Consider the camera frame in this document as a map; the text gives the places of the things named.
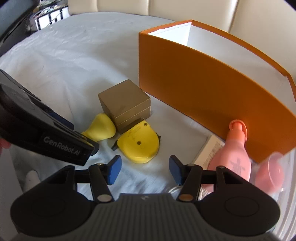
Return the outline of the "gloved left hand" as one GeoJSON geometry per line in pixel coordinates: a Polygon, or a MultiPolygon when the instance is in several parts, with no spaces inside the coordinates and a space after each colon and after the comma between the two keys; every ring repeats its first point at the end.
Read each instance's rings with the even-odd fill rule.
{"type": "MultiPolygon", "coordinates": [[[[1,156],[3,154],[4,149],[9,149],[11,144],[1,138],[1,156]]],[[[25,154],[27,159],[35,158],[37,154],[31,151],[23,151],[28,152],[29,154],[25,154]]],[[[30,170],[26,174],[24,189],[25,192],[35,187],[37,184],[41,182],[39,174],[36,170],[30,170]]],[[[9,151],[4,151],[4,157],[1,157],[1,212],[7,211],[10,209],[12,202],[22,195],[23,190],[20,186],[18,176],[15,171],[15,167],[13,164],[13,158],[11,158],[11,154],[9,151]]]]}

